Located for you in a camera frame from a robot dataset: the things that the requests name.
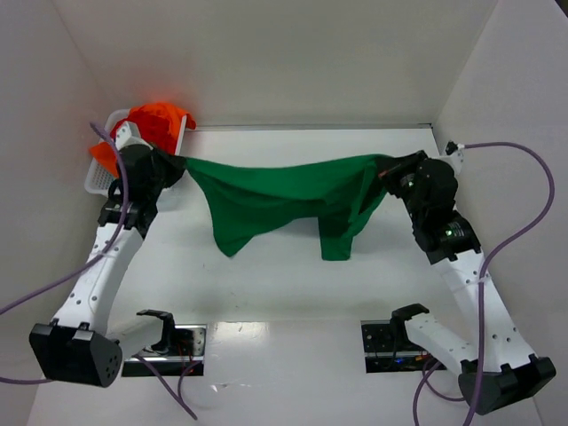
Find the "green t shirt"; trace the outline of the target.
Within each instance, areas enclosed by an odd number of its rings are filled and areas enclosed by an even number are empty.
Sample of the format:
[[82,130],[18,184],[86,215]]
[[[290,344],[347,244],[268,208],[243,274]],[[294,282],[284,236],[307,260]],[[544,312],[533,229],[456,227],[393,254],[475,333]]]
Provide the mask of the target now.
[[234,256],[254,237],[303,218],[318,221],[321,257],[346,261],[354,238],[386,195],[391,157],[366,154],[282,168],[245,168],[188,158],[220,251]]

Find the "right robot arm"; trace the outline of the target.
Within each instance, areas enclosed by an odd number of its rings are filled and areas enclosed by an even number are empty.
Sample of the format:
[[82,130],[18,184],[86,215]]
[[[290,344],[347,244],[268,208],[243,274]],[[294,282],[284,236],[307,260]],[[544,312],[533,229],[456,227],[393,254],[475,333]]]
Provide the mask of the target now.
[[477,341],[460,338],[421,304],[394,311],[391,329],[397,343],[422,347],[457,376],[470,421],[533,397],[556,376],[556,368],[521,336],[488,271],[492,257],[484,254],[471,224],[454,206],[462,162],[460,147],[438,158],[419,151],[390,160],[379,178],[389,194],[404,202],[419,248]]

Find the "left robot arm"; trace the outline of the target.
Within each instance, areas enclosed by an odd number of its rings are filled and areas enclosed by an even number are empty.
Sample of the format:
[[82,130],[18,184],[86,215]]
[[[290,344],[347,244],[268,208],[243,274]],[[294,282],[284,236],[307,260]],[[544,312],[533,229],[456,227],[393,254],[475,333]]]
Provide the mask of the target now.
[[124,360],[155,345],[175,326],[169,312],[144,309],[126,323],[108,324],[123,277],[158,214],[162,191],[185,172],[185,161],[158,148],[130,145],[119,152],[119,177],[108,188],[86,268],[47,324],[29,343],[46,379],[108,387]]

